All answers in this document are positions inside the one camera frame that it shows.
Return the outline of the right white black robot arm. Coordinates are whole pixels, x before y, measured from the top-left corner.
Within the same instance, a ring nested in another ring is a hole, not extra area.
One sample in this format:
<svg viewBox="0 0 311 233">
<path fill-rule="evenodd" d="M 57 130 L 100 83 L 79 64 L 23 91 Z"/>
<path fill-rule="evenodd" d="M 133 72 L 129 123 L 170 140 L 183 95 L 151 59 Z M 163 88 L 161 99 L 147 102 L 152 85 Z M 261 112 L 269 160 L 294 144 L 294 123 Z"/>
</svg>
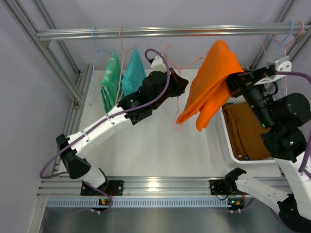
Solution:
<svg viewBox="0 0 311 233">
<path fill-rule="evenodd" d="M 264 78 L 278 75 L 273 65 L 227 77 L 230 95 L 243 96 L 266 133 L 261 135 L 271 157 L 291 188 L 277 190 L 236 168 L 225 176 L 229 193 L 244 192 L 270 207 L 285 226 L 296 233 L 311 230 L 311 141 L 299 127 L 311 118 L 307 98 L 292 93 L 278 100 L 267 94 Z"/>
</svg>

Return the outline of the pink hanger with orange trousers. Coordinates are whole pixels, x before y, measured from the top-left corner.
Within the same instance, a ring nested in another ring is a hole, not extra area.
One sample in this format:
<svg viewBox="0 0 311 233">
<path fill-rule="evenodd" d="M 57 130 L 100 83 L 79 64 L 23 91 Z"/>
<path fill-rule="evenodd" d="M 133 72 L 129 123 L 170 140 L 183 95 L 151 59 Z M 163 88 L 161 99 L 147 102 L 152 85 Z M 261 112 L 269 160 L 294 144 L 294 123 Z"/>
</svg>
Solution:
<svg viewBox="0 0 311 233">
<path fill-rule="evenodd" d="M 162 48 L 162 52 L 164 53 L 165 52 L 165 48 L 168 47 L 170 49 L 174 49 L 174 47 L 172 47 L 171 45 L 164 45 L 163 48 Z M 198 57 L 196 58 L 195 60 L 193 60 L 192 62 L 190 62 L 189 64 L 187 64 L 186 66 L 184 67 L 179 67 L 177 66 L 172 60 L 170 60 L 169 58 L 167 58 L 167 60 L 172 64 L 172 66 L 178 71 L 178 75 L 180 76 L 181 75 L 181 71 L 184 70 L 184 69 L 187 69 L 189 68 L 190 66 L 192 66 L 193 64 L 195 64 L 196 62 L 200 61 L 200 60 L 203 60 L 204 57 L 207 55 L 207 52 L 204 54 L 204 56 L 201 56 L 201 57 Z M 177 121 L 177 117 L 178 117 L 178 114 L 179 114 L 179 111 L 180 111 L 180 105 L 179 105 L 179 97 L 177 97 L 177 100 L 176 100 L 176 107 L 177 107 L 177 111 L 175 113 L 175 116 L 174 116 L 174 123 L 173 123 L 173 128 L 175 131 L 179 131 L 182 127 L 182 124 L 177 124 L 176 121 Z"/>
</svg>

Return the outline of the orange trousers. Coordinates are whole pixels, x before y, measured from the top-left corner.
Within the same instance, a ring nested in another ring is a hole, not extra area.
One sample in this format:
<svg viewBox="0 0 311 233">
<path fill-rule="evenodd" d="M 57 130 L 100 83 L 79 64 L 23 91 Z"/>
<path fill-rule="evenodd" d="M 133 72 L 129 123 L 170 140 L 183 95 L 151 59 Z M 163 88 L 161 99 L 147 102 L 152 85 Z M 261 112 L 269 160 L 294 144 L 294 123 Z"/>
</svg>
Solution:
<svg viewBox="0 0 311 233">
<path fill-rule="evenodd" d="M 244 73 L 244 70 L 236 54 L 224 40 L 217 40 L 191 83 L 185 108 L 176 123 L 182 125 L 198 114 L 197 131 L 207 128 L 212 117 L 230 97 L 226 79 L 239 73 Z"/>
</svg>

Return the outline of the brown trousers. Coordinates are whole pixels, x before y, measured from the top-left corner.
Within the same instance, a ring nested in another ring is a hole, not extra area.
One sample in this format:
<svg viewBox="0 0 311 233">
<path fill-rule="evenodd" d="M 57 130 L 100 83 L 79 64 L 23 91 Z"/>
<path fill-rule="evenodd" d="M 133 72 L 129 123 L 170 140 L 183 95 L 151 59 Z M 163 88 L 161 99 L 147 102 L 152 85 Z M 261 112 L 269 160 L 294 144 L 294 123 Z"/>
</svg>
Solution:
<svg viewBox="0 0 311 233">
<path fill-rule="evenodd" d="M 261 134 L 268 132 L 258 122 L 246 102 L 222 107 L 233 155 L 240 161 L 260 161 L 271 158 Z"/>
</svg>

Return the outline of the blue hanger with brown trousers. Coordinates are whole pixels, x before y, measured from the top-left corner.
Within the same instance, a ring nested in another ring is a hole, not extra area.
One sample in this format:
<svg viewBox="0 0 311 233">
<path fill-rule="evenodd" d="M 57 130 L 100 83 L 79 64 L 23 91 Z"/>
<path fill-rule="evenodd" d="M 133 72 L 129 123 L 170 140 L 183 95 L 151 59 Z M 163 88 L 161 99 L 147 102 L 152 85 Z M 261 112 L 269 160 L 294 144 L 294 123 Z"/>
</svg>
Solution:
<svg viewBox="0 0 311 233">
<path fill-rule="evenodd" d="M 290 32 L 281 40 L 281 42 L 279 42 L 277 39 L 275 39 L 272 35 L 266 35 L 265 38 L 268 40 L 272 40 L 275 42 L 276 47 L 278 48 L 278 53 L 279 54 L 287 54 L 287 48 L 288 46 L 292 43 L 292 42 L 288 42 L 288 44 L 285 44 L 285 42 L 288 40 L 289 36 L 293 35 L 292 31 L 294 29 L 294 22 L 293 21 L 289 21 L 290 25 L 291 25 L 291 30 Z M 281 78 L 281 87 L 283 90 L 283 94 L 284 96 L 288 95 L 288 88 L 286 86 L 287 84 L 287 76 L 284 76 L 284 78 Z"/>
</svg>

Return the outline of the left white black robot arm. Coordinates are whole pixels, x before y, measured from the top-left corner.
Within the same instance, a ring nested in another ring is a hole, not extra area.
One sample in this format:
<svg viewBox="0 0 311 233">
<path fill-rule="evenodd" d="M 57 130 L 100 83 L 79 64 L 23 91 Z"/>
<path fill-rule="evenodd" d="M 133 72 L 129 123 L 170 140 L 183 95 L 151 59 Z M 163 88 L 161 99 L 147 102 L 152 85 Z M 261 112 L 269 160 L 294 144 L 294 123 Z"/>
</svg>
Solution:
<svg viewBox="0 0 311 233">
<path fill-rule="evenodd" d="M 59 135 L 59 156 L 69 177 L 105 190 L 107 177 L 87 161 L 89 153 L 115 133 L 150 117 L 166 99 L 184 94 L 188 84 L 172 68 L 169 72 L 152 71 L 136 92 L 125 96 L 102 118 L 77 133 Z"/>
</svg>

